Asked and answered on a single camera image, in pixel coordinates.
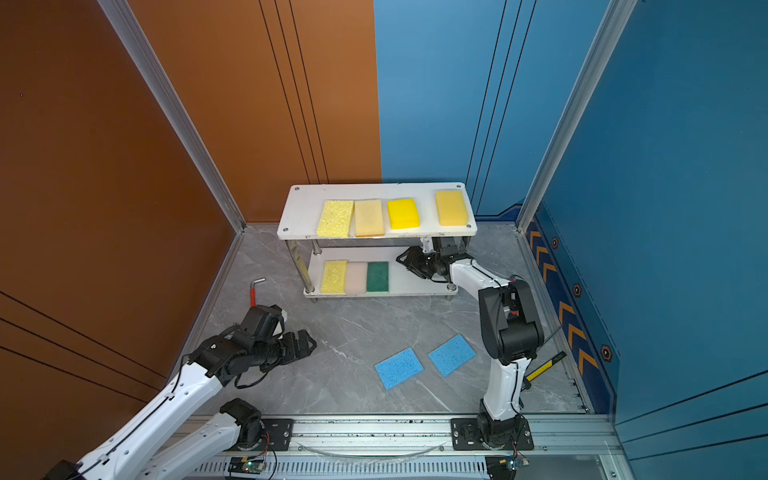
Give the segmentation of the beige foam sponge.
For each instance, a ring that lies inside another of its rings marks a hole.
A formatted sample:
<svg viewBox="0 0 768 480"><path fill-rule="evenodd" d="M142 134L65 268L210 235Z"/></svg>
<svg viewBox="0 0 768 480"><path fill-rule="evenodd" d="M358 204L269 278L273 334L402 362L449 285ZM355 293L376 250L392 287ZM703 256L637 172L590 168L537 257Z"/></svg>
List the beige foam sponge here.
<svg viewBox="0 0 768 480"><path fill-rule="evenodd" d="M345 276L345 293L363 295L367 292L368 264L366 262L348 262Z"/></svg>

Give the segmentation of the light yellow cellulose sponge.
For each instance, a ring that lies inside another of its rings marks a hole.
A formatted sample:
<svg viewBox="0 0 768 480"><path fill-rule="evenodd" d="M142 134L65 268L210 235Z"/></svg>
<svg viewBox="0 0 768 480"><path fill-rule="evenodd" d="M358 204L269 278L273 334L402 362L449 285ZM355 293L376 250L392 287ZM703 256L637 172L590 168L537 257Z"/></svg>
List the light yellow cellulose sponge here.
<svg viewBox="0 0 768 480"><path fill-rule="evenodd" d="M352 200L327 200L324 202L316 235L321 238L348 238L354 212Z"/></svg>

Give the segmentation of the green scouring sponge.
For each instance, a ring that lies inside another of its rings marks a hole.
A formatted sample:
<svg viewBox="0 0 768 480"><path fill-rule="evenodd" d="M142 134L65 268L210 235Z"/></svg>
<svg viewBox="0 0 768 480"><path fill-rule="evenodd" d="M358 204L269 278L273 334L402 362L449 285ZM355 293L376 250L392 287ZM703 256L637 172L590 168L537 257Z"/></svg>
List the green scouring sponge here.
<svg viewBox="0 0 768 480"><path fill-rule="evenodd" d="M366 292L388 293L389 292L389 263L388 262L369 262L367 265Z"/></svg>

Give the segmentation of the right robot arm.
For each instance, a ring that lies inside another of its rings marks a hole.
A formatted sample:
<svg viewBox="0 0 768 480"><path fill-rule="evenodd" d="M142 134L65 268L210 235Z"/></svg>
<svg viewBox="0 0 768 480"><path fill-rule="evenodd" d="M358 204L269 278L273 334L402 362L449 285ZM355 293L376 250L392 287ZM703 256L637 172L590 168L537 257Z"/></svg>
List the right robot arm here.
<svg viewBox="0 0 768 480"><path fill-rule="evenodd" d="M435 238L427 253L411 246L396 262L423 280L443 277L478 303L483 345L491 357L486 392L479 403L473 435L488 449L534 449L521 393L526 370L544 344L540 314L530 285L518 275L502 276L481 266L463 241Z"/></svg>

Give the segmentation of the pale yellow orange-backed sponge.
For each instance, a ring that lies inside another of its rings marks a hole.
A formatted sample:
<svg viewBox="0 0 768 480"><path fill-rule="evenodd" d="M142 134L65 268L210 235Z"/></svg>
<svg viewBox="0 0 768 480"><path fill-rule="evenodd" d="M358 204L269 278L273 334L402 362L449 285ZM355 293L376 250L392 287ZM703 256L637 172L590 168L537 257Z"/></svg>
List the pale yellow orange-backed sponge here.
<svg viewBox="0 0 768 480"><path fill-rule="evenodd" d="M353 213L356 237L375 237L385 233L380 199L355 201Z"/></svg>

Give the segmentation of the blue cellulose sponge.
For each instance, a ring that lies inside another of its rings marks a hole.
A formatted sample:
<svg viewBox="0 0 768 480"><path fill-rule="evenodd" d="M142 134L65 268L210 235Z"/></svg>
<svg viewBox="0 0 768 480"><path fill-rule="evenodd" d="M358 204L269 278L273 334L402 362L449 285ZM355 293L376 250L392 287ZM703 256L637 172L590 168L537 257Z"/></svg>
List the blue cellulose sponge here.
<svg viewBox="0 0 768 480"><path fill-rule="evenodd" d="M391 390L424 371L412 348L407 348L375 365L375 370L386 390Z"/></svg>
<svg viewBox="0 0 768 480"><path fill-rule="evenodd" d="M456 335L428 354L442 377L447 377L475 356L476 352L462 335Z"/></svg>

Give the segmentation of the bright yellow foam sponge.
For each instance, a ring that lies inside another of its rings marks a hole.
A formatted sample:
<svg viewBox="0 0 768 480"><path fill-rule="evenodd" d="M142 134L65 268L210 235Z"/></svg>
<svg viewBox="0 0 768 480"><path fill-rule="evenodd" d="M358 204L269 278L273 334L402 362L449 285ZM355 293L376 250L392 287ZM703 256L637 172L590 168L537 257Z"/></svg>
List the bright yellow foam sponge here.
<svg viewBox="0 0 768 480"><path fill-rule="evenodd" d="M421 225L418 207L413 198L388 201L387 212L392 230L415 229Z"/></svg>

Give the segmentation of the golden yellow sponge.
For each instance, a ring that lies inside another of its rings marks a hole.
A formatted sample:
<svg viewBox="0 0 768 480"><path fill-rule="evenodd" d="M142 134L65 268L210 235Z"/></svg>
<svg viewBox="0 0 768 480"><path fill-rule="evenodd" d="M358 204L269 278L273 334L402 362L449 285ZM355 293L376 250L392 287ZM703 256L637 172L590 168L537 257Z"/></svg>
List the golden yellow sponge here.
<svg viewBox="0 0 768 480"><path fill-rule="evenodd" d="M441 227L460 227L469 223L469 212L461 190L441 190L435 194Z"/></svg>

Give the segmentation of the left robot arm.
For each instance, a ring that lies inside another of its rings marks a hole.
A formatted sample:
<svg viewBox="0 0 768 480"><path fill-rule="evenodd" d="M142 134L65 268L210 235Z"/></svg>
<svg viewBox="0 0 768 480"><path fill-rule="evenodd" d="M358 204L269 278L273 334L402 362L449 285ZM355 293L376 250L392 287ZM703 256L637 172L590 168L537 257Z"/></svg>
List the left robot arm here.
<svg viewBox="0 0 768 480"><path fill-rule="evenodd" d="M316 341L304 329L289 332L277 306L251 307L243 321L204 340L166 387L139 413L81 460L62 460L48 479L182 479L201 463L233 448L267 451L261 412L245 400L226 402L205 425L171 447L171 436L227 385L252 368L262 374L309 357Z"/></svg>

